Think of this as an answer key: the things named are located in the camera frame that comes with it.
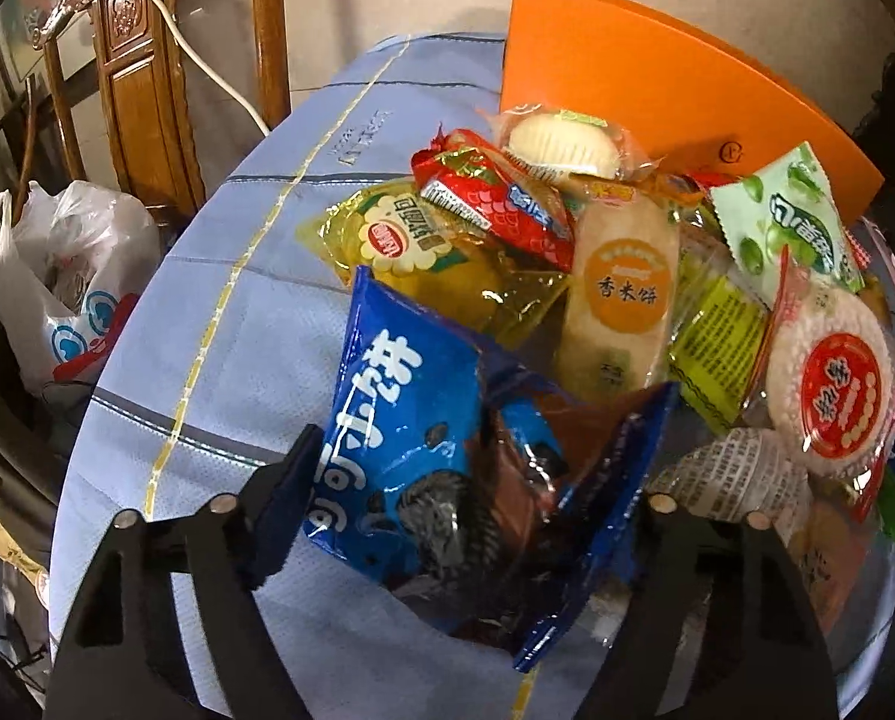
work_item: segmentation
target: wooden chair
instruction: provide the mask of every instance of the wooden chair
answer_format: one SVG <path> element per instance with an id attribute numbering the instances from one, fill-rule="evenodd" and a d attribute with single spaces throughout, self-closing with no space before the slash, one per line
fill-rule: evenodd
<path id="1" fill-rule="evenodd" d="M 163 0 L 170 13 L 176 0 Z M 45 52 L 47 87 L 71 180 L 84 179 L 57 36 L 76 13 L 94 25 L 100 100 L 119 186 L 137 196 L 161 226 L 189 220 L 204 203 L 187 113 L 181 52 L 148 0 L 61 0 L 36 31 Z M 291 112 L 284 0 L 254 0 L 261 115 L 275 127 Z"/>

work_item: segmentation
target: blue snack package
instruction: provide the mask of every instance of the blue snack package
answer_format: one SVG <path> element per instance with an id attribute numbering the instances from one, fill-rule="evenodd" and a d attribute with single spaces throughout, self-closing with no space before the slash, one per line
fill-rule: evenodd
<path id="1" fill-rule="evenodd" d="M 532 664 L 610 561 L 667 392 L 580 405 L 359 268 L 304 531 L 439 630 Z"/>

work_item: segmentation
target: pile of snacks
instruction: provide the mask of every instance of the pile of snacks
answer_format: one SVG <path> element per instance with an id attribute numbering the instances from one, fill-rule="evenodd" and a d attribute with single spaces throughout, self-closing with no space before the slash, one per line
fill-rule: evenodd
<path id="1" fill-rule="evenodd" d="M 307 535 L 526 671 L 627 592 L 646 489 L 764 514 L 830 627 L 871 523 L 895 538 L 895 338 L 809 143 L 737 179 L 582 113 L 492 126 L 298 231 L 353 290 Z M 708 440 L 663 458 L 678 394 Z"/>

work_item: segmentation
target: yellow stitched line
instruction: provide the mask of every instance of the yellow stitched line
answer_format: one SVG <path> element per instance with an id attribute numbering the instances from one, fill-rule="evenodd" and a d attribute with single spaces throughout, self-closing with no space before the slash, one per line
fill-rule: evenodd
<path id="1" fill-rule="evenodd" d="M 538 671 L 540 671 L 539 665 L 527 672 L 524 679 L 520 681 L 517 697 L 513 700 L 513 707 L 511 707 L 511 720 L 523 720 L 524 713 L 527 712 L 527 704 L 530 704 L 531 695 L 534 693 L 534 683 L 537 681 Z"/>
<path id="2" fill-rule="evenodd" d="M 194 357 L 194 364 L 191 365 L 191 370 L 187 373 L 187 381 L 184 383 L 183 391 L 181 391 L 180 400 L 177 401 L 175 410 L 173 410 L 173 426 L 170 428 L 170 436 L 167 436 L 167 440 L 165 440 L 164 445 L 161 447 L 157 459 L 153 461 L 153 466 L 151 466 L 151 478 L 148 479 L 146 495 L 143 498 L 143 516 L 146 517 L 146 519 L 153 519 L 153 505 L 154 499 L 157 496 L 157 485 L 160 482 L 161 474 L 167 466 L 167 461 L 170 460 L 170 452 L 173 451 L 173 447 L 175 447 L 177 440 L 180 438 L 180 431 L 184 426 L 184 420 L 187 415 L 187 406 L 191 401 L 191 393 L 194 391 L 197 377 L 199 377 L 201 367 L 203 367 L 204 360 L 207 358 L 207 352 L 210 350 L 210 345 L 214 342 L 218 324 L 220 324 L 220 319 L 223 317 L 223 312 L 225 312 L 225 309 L 228 307 L 230 295 L 234 292 L 234 287 L 237 286 L 237 280 L 241 277 L 241 272 L 247 266 L 254 251 L 257 250 L 257 247 L 264 240 L 266 234 L 271 231 L 273 224 L 280 215 L 281 209 L 284 207 L 284 201 L 290 196 L 290 193 L 294 190 L 295 186 L 300 184 L 300 180 L 306 175 L 307 170 L 311 167 L 311 163 L 314 162 L 314 159 L 319 151 L 321 151 L 321 148 L 324 148 L 328 141 L 334 137 L 334 133 L 340 129 L 342 124 L 348 119 L 348 116 L 350 116 L 351 111 L 353 111 L 358 103 L 364 99 L 364 95 L 367 95 L 370 88 L 376 84 L 377 79 L 380 79 L 380 76 L 383 76 L 384 72 L 387 71 L 388 67 L 390 67 L 394 61 L 404 55 L 404 52 L 410 45 L 411 38 L 408 36 L 407 40 L 404 41 L 404 46 L 401 47 L 401 50 L 383 64 L 381 69 L 374 74 L 369 82 L 367 82 L 367 86 L 364 86 L 364 89 L 360 90 L 360 93 L 351 100 L 351 103 L 348 105 L 345 112 L 340 114 L 340 119 L 337 119 L 337 122 L 334 122 L 334 126 L 324 133 L 324 137 L 321 138 L 321 141 L 314 146 L 314 149 L 301 163 L 300 170 L 297 170 L 297 175 L 295 175 L 291 183 L 280 191 L 276 203 L 273 204 L 273 208 L 271 208 L 266 220 L 264 220 L 263 226 L 254 233 L 253 238 L 250 239 L 250 244 L 247 246 L 247 250 L 238 257 L 237 262 L 234 263 L 233 268 L 230 269 L 228 283 L 223 285 L 223 290 L 220 290 L 220 298 L 217 301 L 217 305 L 214 307 L 214 315 L 210 318 L 210 322 L 207 322 L 207 328 L 204 330 L 203 336 L 200 337 L 200 348 L 197 350 L 197 356 Z"/>

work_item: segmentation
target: orange box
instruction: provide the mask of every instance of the orange box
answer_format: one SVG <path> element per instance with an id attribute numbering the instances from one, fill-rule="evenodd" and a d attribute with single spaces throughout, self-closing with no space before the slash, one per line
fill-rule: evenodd
<path id="1" fill-rule="evenodd" d="M 884 181 L 789 83 L 700 29 L 628 0 L 513 0 L 501 109 L 523 103 L 617 122 L 666 170 L 748 175 L 809 141 L 846 223 Z"/>

